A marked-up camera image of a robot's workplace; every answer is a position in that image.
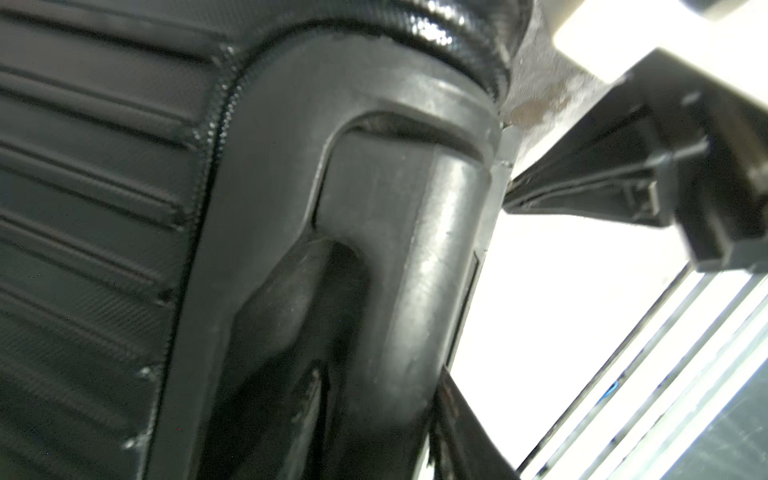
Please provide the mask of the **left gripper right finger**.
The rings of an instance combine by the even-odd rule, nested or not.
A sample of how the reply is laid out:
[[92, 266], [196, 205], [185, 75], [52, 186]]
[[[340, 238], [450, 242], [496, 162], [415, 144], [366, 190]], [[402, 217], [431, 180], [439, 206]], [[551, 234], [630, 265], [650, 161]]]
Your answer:
[[655, 52], [511, 184], [509, 214], [678, 226], [700, 272], [767, 269], [767, 110]]

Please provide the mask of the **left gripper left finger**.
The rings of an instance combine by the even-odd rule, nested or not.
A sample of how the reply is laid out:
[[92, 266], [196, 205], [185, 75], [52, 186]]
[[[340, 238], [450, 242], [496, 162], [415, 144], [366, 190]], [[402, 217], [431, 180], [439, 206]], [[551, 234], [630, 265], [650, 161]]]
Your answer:
[[434, 400], [434, 478], [518, 480], [443, 368]]

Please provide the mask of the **black hard-shell suitcase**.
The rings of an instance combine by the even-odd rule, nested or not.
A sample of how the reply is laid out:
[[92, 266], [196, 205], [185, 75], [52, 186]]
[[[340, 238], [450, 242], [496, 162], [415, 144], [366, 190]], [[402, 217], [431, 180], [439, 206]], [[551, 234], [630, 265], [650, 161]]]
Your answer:
[[1, 475], [414, 479], [530, 1], [5, 1]]

